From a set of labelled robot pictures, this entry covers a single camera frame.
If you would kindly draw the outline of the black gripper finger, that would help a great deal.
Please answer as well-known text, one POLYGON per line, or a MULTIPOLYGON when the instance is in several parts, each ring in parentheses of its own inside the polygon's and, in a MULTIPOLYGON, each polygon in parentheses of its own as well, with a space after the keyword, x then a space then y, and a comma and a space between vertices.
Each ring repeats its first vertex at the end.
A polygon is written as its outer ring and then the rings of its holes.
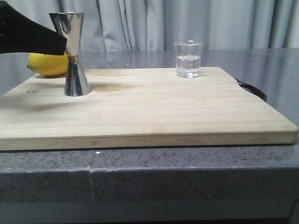
POLYGON ((67 39, 30 20, 6 1, 0 2, 0 52, 62 56, 67 39))

